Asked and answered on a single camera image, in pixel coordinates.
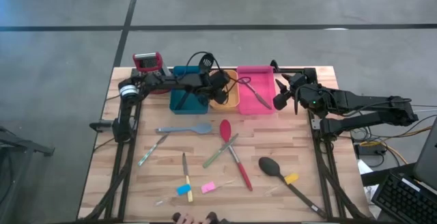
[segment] teal bin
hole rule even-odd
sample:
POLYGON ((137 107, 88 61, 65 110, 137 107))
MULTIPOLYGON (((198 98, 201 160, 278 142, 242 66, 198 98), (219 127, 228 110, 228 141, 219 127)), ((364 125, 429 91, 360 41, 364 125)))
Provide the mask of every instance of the teal bin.
MULTIPOLYGON (((199 73, 199 66, 175 66, 173 69, 173 74, 175 76, 183 75, 185 69, 186 73, 199 73)), ((201 99, 204 99, 202 100, 202 104, 199 101, 199 97, 195 96, 194 94, 189 94, 181 109, 176 110, 176 106, 185 93, 186 92, 184 90, 175 89, 172 89, 170 92, 170 109, 175 114, 206 114, 208 112, 208 100, 206 100, 205 97, 200 97, 201 99)))

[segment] gray floor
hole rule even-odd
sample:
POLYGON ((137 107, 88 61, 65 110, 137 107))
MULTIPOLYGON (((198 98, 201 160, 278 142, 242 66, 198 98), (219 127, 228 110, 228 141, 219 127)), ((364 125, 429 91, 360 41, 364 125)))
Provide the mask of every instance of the gray floor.
MULTIPOLYGON (((0 0, 2 26, 123 25, 130 0, 0 0)), ((437 0, 138 0, 132 25, 437 23, 437 0)), ((0 32, 0 125, 56 147, 35 157, 15 223, 74 220, 121 31, 0 32)), ((335 67, 340 88, 437 104, 437 29, 146 31, 128 34, 131 55, 160 51, 169 66, 195 51, 222 65, 335 67)), ((420 117, 433 113, 420 112, 420 117)), ((372 128, 376 134, 405 130, 372 128)), ((389 142, 414 162, 426 133, 389 142)), ((376 164, 380 158, 366 158, 376 164)), ((391 156, 379 167, 395 166, 391 156)))

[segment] black keyboard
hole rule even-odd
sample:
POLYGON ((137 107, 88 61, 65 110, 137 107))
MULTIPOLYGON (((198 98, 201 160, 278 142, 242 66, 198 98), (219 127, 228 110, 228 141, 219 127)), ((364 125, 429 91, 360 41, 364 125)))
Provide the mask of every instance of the black keyboard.
POLYGON ((372 202, 401 223, 437 224, 437 196, 410 178, 390 173, 372 202))

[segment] wooden table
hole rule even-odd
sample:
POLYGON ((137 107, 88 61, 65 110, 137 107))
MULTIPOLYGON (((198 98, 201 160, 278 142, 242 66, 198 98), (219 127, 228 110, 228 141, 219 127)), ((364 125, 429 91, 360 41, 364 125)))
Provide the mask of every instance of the wooden table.
MULTIPOLYGON (((316 69, 319 83, 338 88, 332 66, 316 69)), ((130 71, 131 68, 114 69, 108 98, 118 95, 117 84, 128 78, 130 71)), ((279 74, 276 75, 286 83, 279 74)), ((117 117, 118 109, 119 98, 108 100, 102 118, 113 120, 117 117)), ((96 146, 112 136, 112 132, 98 135, 96 146)), ((86 216, 108 189, 115 149, 115 142, 110 142, 94 153, 79 217, 86 216)), ((350 140, 337 140, 334 155, 343 189, 363 213, 370 215, 350 140)), ((236 111, 220 112, 213 109, 207 115, 174 115, 169 110, 169 94, 149 95, 143 101, 124 220, 168 222, 174 212, 190 212, 203 218, 210 211, 215 211, 220 219, 240 222, 320 221, 321 218, 277 178, 268 177, 259 169, 258 159, 262 156, 275 159, 283 175, 297 173, 299 179, 294 185, 314 203, 323 206, 307 111, 302 107, 299 107, 298 115, 294 115, 292 101, 282 111, 272 115, 240 115, 236 111), (234 149, 251 179, 252 192, 247 189, 229 152, 224 152, 207 169, 201 166, 222 146, 219 124, 223 119, 231 122, 233 134, 240 134, 234 149), (138 167, 138 161, 161 137, 155 133, 156 128, 191 126, 200 122, 211 122, 214 127, 212 133, 173 133, 143 166, 138 167), (192 203, 188 203, 185 195, 176 197, 176 188, 185 184, 183 152, 187 157, 193 188, 192 203), (235 181, 214 192, 205 195, 201 193, 200 187, 205 183, 214 181, 220 185, 230 180, 235 181), (279 186, 277 190, 268 192, 276 186, 279 186), (167 201, 155 206, 161 199, 167 201)), ((335 209, 332 191, 330 196, 335 209)), ((116 198, 115 210, 118 208, 117 203, 116 198)))

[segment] pink plastic container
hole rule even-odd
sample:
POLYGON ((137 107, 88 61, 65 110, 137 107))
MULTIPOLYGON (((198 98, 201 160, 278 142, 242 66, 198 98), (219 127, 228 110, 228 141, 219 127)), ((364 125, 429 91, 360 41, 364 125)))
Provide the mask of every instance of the pink plastic container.
POLYGON ((274 76, 272 66, 238 66, 238 78, 250 77, 251 86, 272 107, 268 109, 260 103, 255 94, 245 85, 238 84, 240 104, 238 111, 243 115, 274 113, 273 98, 275 96, 274 76))

